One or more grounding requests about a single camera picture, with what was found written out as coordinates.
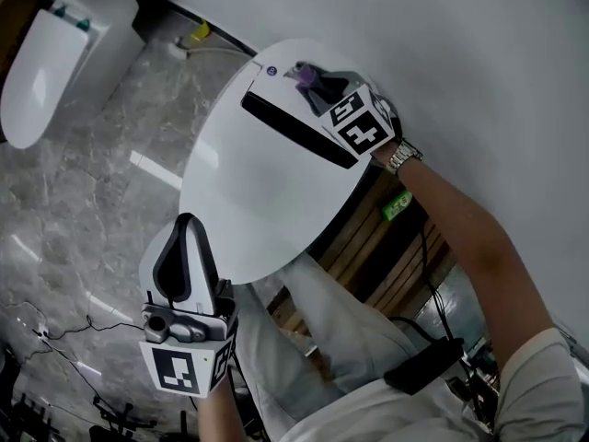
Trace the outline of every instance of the wristwatch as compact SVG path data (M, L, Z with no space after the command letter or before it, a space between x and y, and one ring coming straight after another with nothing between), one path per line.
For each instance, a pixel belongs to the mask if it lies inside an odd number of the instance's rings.
M393 175L397 175L399 168L407 161L407 159L415 157L418 160L423 159L423 154L417 150L412 144L402 139L400 144L395 151L395 154L391 156L385 165L387 169Z

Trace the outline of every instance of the white sleeve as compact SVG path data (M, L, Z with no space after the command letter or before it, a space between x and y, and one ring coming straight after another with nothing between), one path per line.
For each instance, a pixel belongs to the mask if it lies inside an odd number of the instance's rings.
M495 432L502 442L577 442L583 435L581 383L556 329L530 339L505 365Z

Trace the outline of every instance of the white wall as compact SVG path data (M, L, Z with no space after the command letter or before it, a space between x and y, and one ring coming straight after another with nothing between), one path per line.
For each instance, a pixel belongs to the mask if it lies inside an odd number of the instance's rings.
M355 59L589 347L589 0L171 1L256 50L305 36Z

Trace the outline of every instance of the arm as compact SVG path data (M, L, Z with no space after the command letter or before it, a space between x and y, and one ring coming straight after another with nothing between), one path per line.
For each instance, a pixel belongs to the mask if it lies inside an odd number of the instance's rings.
M199 438L204 442L238 442L246 440L236 401L228 377L198 404Z
M386 164L395 145L377 149ZM479 299L499 368L538 333L553 326L514 244L497 220L416 158L398 177L436 224Z

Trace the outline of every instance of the white shirt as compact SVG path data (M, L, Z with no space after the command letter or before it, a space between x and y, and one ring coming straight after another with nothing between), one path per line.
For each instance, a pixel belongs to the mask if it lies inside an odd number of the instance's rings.
M569 348L555 329L524 344L501 374L495 436L502 442L578 441L583 396ZM492 440L438 378L413 396L380 379L296 424L281 442Z

